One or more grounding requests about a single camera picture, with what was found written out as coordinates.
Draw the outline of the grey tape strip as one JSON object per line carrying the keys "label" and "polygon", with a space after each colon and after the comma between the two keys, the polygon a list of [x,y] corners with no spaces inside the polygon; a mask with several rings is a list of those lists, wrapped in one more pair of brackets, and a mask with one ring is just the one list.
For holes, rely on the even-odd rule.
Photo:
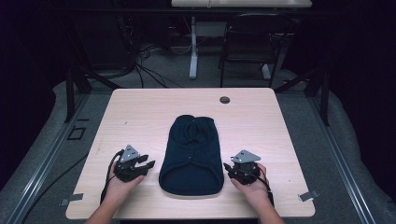
{"label": "grey tape strip", "polygon": [[73,201],[80,201],[83,199],[83,193],[73,194],[66,199],[61,199],[59,205],[60,206],[67,206],[70,202]]}
{"label": "grey tape strip", "polygon": [[313,201],[319,196],[319,192],[316,189],[310,190],[303,194],[299,194],[298,197],[302,202]]}

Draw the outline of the person's left hand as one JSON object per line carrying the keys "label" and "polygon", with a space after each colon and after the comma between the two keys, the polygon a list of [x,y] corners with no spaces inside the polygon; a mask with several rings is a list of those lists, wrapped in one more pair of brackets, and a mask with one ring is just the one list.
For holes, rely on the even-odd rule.
{"label": "person's left hand", "polygon": [[123,182],[114,174],[115,165],[116,163],[113,163],[111,166],[109,180],[107,182],[106,196],[103,200],[103,204],[118,207],[129,197],[132,190],[143,181],[144,176],[140,175],[130,182]]}

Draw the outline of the dark navy knitted garment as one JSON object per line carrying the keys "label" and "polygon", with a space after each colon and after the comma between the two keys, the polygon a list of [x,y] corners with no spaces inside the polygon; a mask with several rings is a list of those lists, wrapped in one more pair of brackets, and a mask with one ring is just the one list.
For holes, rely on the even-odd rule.
{"label": "dark navy knitted garment", "polygon": [[206,196],[219,193],[223,183],[215,121],[192,115],[177,117],[168,134],[160,187],[181,196]]}

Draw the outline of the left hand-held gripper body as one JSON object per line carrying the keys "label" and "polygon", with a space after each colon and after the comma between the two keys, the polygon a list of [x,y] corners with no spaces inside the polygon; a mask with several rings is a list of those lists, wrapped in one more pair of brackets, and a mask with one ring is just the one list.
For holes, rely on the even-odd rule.
{"label": "left hand-held gripper body", "polygon": [[130,182],[139,177],[137,175],[136,165],[140,156],[142,155],[134,147],[127,145],[116,162],[114,168],[116,177],[123,182]]}

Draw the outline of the black folding chair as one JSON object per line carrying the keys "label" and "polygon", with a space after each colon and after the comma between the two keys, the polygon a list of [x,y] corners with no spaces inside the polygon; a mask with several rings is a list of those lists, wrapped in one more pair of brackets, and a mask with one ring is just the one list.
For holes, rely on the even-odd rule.
{"label": "black folding chair", "polygon": [[242,13],[233,16],[225,26],[220,52],[220,86],[223,86],[226,63],[273,66],[268,86],[276,75],[284,39],[293,22],[284,14]]}

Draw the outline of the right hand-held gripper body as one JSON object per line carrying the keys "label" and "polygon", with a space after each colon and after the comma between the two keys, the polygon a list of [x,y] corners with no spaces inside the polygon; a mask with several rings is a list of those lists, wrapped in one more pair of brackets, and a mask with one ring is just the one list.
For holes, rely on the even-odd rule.
{"label": "right hand-held gripper body", "polygon": [[260,156],[245,149],[231,157],[233,170],[239,183],[242,185],[248,185],[254,183],[258,179],[260,171],[257,162],[260,159]]}

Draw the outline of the aluminium floor rail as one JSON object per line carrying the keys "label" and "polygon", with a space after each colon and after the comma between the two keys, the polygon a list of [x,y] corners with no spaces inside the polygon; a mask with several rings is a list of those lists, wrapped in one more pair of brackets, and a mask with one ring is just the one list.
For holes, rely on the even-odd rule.
{"label": "aluminium floor rail", "polygon": [[90,95],[77,100],[77,112],[64,122],[64,102],[57,102],[49,121],[16,173],[0,191],[0,224],[80,224],[66,217],[60,200],[74,189],[95,128]]}
{"label": "aluminium floor rail", "polygon": [[361,221],[361,224],[377,224],[375,218],[365,201],[361,189],[358,186],[355,177],[351,173],[349,165],[341,151],[341,148],[336,141],[331,127],[327,126],[319,113],[319,105],[315,98],[308,97],[307,102],[313,110],[314,116],[320,126],[320,129],[324,132],[327,142],[330,145],[330,152],[332,154],[332,160],[335,163],[335,167],[343,181],[347,194],[350,201],[353,203],[356,213]]}

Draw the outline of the person's right hand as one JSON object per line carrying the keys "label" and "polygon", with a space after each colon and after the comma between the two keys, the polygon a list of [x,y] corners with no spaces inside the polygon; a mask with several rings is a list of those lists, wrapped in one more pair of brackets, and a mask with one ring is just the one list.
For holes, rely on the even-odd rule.
{"label": "person's right hand", "polygon": [[267,201],[271,203],[268,197],[268,189],[262,183],[262,180],[265,180],[266,183],[268,183],[268,180],[266,179],[266,168],[260,163],[258,164],[258,167],[260,170],[260,178],[250,185],[242,185],[236,180],[231,179],[233,185],[245,195],[248,203],[251,206],[260,201]]}

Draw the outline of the white background table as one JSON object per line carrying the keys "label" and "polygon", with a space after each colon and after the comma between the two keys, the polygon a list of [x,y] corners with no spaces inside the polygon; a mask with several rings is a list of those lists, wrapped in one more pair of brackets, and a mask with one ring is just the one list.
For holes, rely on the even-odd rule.
{"label": "white background table", "polygon": [[[173,7],[311,7],[311,0],[172,0]],[[191,16],[190,79],[197,78],[198,50],[196,19]]]}

